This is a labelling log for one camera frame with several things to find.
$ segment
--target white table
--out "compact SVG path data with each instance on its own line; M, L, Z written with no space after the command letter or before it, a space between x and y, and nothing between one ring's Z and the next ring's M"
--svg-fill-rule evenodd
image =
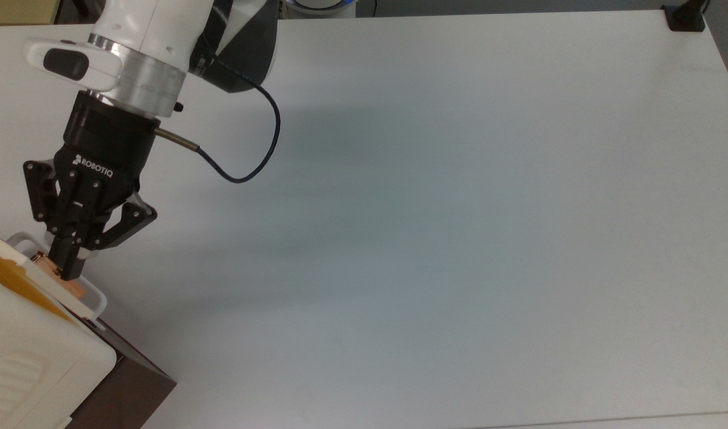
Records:
M0 236L75 88L0 28ZM86 274L180 383L147 424L464 428L728 412L728 75L661 11L280 23L245 185L160 139ZM256 93L165 120L232 172Z

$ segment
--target white robot link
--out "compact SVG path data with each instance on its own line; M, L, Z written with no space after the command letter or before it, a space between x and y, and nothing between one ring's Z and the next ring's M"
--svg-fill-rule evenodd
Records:
M61 149L24 163L32 215L47 226L62 279L157 217L138 196L157 117L182 109L187 73L227 92L263 82L278 8L278 0L107 0L87 42L26 42L30 65L83 87ZM120 221L106 228L120 206Z

